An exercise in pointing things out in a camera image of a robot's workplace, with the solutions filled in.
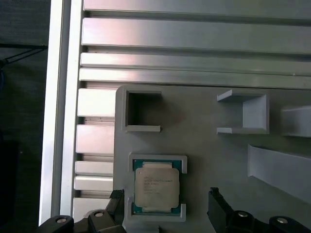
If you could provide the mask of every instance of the dark background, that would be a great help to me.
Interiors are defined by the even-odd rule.
[[[50,6],[51,0],[0,0],[0,43],[48,45]],[[0,59],[23,51],[0,48]],[[19,162],[14,219],[1,233],[38,226],[47,58],[46,50],[3,68],[0,129],[4,139],[19,142]]]

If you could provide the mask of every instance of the black cable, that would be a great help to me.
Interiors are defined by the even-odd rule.
[[[18,58],[18,59],[16,59],[16,60],[7,62],[7,63],[5,63],[5,65],[11,64],[11,63],[13,63],[13,62],[20,61],[20,60],[22,60],[22,59],[24,59],[24,58],[26,58],[26,57],[30,57],[30,56],[35,55],[35,54],[37,54],[37,53],[40,53],[40,52],[42,52],[42,51],[44,51],[44,50],[46,50],[46,49],[41,49],[41,50],[39,50],[39,51],[33,52],[33,53],[31,53],[31,54],[28,54],[27,56],[23,56],[23,57]]]
[[[47,49],[48,46],[46,45],[21,45],[21,44],[2,44],[0,43],[0,48],[11,48],[11,49],[34,49],[34,50],[41,50]]]
[[[21,53],[19,53],[19,54],[14,55],[14,56],[7,57],[7,58],[5,58],[4,60],[7,61],[7,60],[9,60],[9,59],[11,59],[11,58],[13,58],[13,57],[18,57],[18,56],[21,56],[21,55],[23,55],[23,54],[25,54],[25,53],[32,52],[32,51],[34,51],[34,50],[35,50],[35,49],[31,49],[31,50],[27,50],[27,51],[25,51],[25,52],[21,52]]]

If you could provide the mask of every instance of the gray plastic bracket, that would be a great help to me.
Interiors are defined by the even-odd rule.
[[[218,133],[268,134],[269,97],[266,94],[229,90],[217,96],[218,102],[242,103],[242,127],[218,127]]]
[[[284,136],[311,137],[311,106],[282,109],[281,119]]]
[[[135,109],[132,105],[136,104],[136,100],[132,100],[135,96],[141,96],[141,98],[147,96],[156,96],[161,99],[161,90],[159,88],[146,86],[124,86],[122,89],[122,130],[125,132],[160,132],[161,126],[159,125],[139,125],[131,121],[135,118]]]

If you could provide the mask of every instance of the screw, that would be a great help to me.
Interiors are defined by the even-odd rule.
[[[95,213],[95,217],[101,217],[101,216],[103,216],[104,214],[103,213],[101,213],[101,212],[97,212],[97,213]]]
[[[287,223],[288,223],[288,221],[287,221],[286,219],[282,218],[282,217],[278,217],[276,220],[277,220],[279,223],[282,223],[282,224],[287,224]]]
[[[242,211],[238,212],[238,215],[239,215],[240,217],[247,217],[247,216],[248,216],[247,213],[242,212]]]
[[[57,223],[63,223],[63,222],[66,222],[66,219],[65,218],[60,218],[56,222]]]

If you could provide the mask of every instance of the silver metal frame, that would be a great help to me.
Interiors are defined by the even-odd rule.
[[[83,0],[71,4],[60,214],[72,215]]]
[[[92,191],[84,185],[111,178],[114,138],[106,129],[114,127],[120,85],[311,89],[311,44],[304,43],[311,34],[308,6],[309,0],[261,0],[260,5],[242,0],[52,0],[40,224],[57,214],[81,217],[89,203],[89,208],[107,203],[111,186]],[[83,37],[88,48],[81,53]],[[111,163],[110,170],[95,172],[86,162]],[[82,186],[75,190],[79,179]]]
[[[70,5],[71,0],[51,1],[39,225],[60,209]]]

